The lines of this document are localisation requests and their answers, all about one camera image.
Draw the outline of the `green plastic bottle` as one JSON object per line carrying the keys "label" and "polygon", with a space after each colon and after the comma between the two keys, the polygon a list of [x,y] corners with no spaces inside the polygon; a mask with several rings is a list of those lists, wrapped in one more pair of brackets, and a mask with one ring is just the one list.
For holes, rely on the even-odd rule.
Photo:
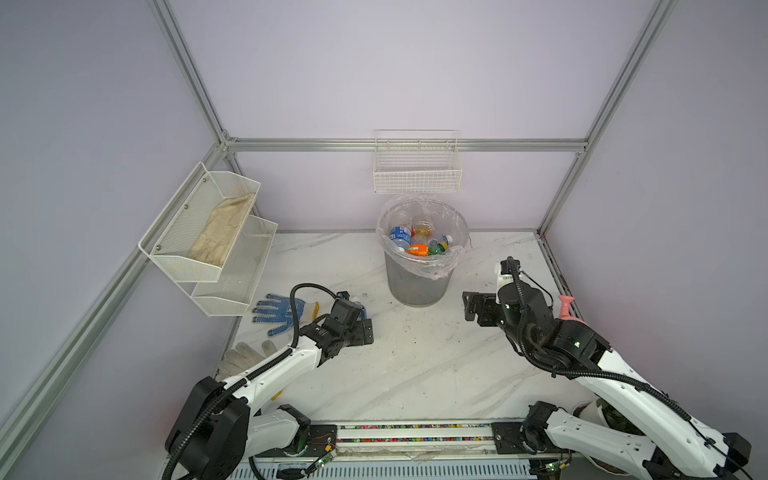
{"label": "green plastic bottle", "polygon": [[427,245],[427,252],[429,256],[443,255],[449,249],[453,243],[453,237],[451,235],[441,235],[429,240]]}

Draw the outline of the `yellow-cap clear bottle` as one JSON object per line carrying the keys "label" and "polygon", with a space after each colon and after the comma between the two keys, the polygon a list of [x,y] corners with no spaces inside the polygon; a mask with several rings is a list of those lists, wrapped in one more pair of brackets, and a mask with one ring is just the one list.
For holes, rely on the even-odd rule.
{"label": "yellow-cap clear bottle", "polygon": [[411,245],[407,248],[410,255],[427,257],[429,255],[429,242],[433,237],[433,227],[428,222],[418,222],[413,226]]}

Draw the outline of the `capless blue label bottle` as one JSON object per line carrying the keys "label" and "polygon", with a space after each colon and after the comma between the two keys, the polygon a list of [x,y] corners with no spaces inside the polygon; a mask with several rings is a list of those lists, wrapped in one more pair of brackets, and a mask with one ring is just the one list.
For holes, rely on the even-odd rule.
{"label": "capless blue label bottle", "polygon": [[410,225],[396,225],[389,231],[389,239],[400,250],[406,251],[412,245],[412,227]]}

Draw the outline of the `white-cap blue label bottle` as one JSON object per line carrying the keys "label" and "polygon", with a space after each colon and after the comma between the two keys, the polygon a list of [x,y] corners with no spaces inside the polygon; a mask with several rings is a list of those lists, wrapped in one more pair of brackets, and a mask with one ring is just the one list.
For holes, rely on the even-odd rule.
{"label": "white-cap blue label bottle", "polygon": [[359,321],[366,320],[368,318],[367,310],[366,310],[366,307],[361,302],[361,298],[359,296],[351,296],[350,301],[360,309],[360,315],[358,317],[358,320]]}

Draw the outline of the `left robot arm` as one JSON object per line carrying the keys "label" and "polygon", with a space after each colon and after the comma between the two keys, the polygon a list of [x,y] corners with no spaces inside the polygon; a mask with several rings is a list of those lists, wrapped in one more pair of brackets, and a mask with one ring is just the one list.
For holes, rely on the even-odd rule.
{"label": "left robot arm", "polygon": [[303,454],[310,446],[311,420],[289,404],[270,413],[264,406],[343,348],[372,342],[372,321],[364,307],[338,298],[323,318],[299,329],[294,346],[225,380],[203,378],[165,441],[169,458],[162,477],[170,479],[182,466],[187,479],[225,479],[252,456]]}

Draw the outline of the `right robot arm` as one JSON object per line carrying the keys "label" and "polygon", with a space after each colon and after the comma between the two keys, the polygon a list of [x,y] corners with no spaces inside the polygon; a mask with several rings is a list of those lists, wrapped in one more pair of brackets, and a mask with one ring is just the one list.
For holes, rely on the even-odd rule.
{"label": "right robot arm", "polygon": [[494,293],[465,292],[462,301],[466,320],[500,328],[531,365],[576,381],[637,430],[622,432],[537,401],[516,432],[494,432],[498,445],[531,454],[575,451],[638,479],[734,479],[745,473],[751,445],[743,436],[695,419],[587,324],[555,317],[540,290],[515,280]]}

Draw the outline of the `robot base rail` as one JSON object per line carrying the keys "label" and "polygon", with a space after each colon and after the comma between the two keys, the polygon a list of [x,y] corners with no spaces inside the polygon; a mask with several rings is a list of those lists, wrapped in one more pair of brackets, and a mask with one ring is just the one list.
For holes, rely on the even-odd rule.
{"label": "robot base rail", "polygon": [[531,456],[520,419],[320,421],[305,432],[304,449],[275,448],[260,458],[314,459],[334,446],[342,455],[490,454]]}

